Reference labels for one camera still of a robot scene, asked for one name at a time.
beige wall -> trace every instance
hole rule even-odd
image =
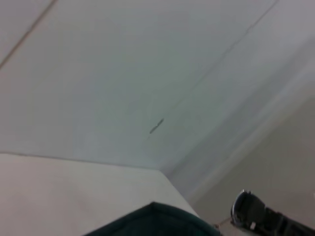
[[[193,208],[209,223],[230,214],[242,189],[315,228],[315,100],[275,129]]]
[[[160,171],[0,154],[3,236],[81,236],[152,201],[194,213]]]

green cloth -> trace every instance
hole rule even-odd
[[[151,203],[86,236],[220,236],[198,217],[160,203]]]

dark green fabric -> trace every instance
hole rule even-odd
[[[198,217],[160,203],[151,203],[86,236],[219,236]]]

small mark on ceiling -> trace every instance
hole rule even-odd
[[[152,133],[163,123],[163,121],[164,121],[164,118],[161,119],[161,120],[157,123],[157,125],[154,126],[154,127],[151,129],[150,134],[152,134]]]

